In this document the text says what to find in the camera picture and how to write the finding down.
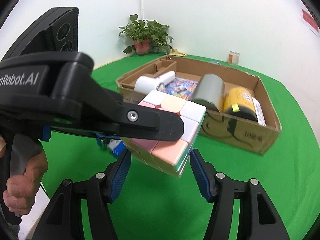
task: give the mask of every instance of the black handle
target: black handle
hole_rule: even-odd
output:
[[[3,192],[7,190],[7,180],[10,177],[10,162],[11,162],[11,151],[12,144],[15,134],[6,128],[0,127],[0,134],[4,141],[7,143],[4,156],[0,159],[0,203],[1,209],[4,215],[4,219],[12,224],[19,225],[21,223],[21,217],[17,217],[13,212],[9,211],[9,208],[5,205],[3,200]]]
[[[54,193],[32,240],[84,240],[81,199],[71,179],[65,179]]]
[[[106,177],[104,175],[99,179],[92,176],[87,186],[88,214],[93,240],[118,240],[108,206],[105,204],[100,191],[106,183]]]
[[[240,200],[237,240],[290,240],[279,213],[257,179],[248,182]]]
[[[228,240],[234,203],[234,185],[232,179],[219,172],[215,175],[217,184],[220,185],[218,201],[214,203],[211,217],[204,240]]]
[[[7,190],[9,177],[18,174],[23,175],[28,160],[42,151],[42,145],[38,140],[15,134],[4,127],[0,127],[0,134],[7,143],[4,156],[0,159],[0,205],[5,220],[12,225],[19,225],[21,217],[9,211],[9,208],[4,203],[2,194]]]

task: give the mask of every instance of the white wall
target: white wall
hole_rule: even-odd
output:
[[[0,59],[20,34],[52,7],[78,7],[78,49],[89,54],[95,67],[126,55],[117,29],[129,15],[140,13],[140,0],[20,0],[0,30]]]
[[[227,60],[281,81],[320,141],[320,38],[301,20],[297,0],[143,0],[145,19],[171,26],[179,51]]]

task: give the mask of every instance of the white hair dryer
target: white hair dryer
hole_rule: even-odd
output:
[[[152,90],[158,90],[161,92],[165,91],[165,86],[172,82],[176,77],[176,73],[171,70],[164,73],[157,78],[150,78],[146,76],[141,76],[137,79],[134,86],[134,91],[140,92],[142,94],[149,94]]]

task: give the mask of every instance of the cardboard box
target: cardboard box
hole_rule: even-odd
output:
[[[118,92],[124,101],[138,104],[145,95],[134,91],[135,81],[141,75],[157,77],[170,70],[175,71],[176,77],[197,82],[205,74],[218,75],[225,83],[225,93],[233,87],[242,86],[260,102],[266,127],[247,119],[207,110],[200,134],[262,155],[281,133],[279,118],[261,79],[234,68],[189,58],[163,56],[119,77],[116,80]]]

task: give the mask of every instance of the pastel rubik's cube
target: pastel rubik's cube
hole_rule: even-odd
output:
[[[200,131],[206,108],[191,101],[152,90],[140,106],[177,113],[184,133],[176,142],[121,138],[131,154],[144,164],[179,178]]]

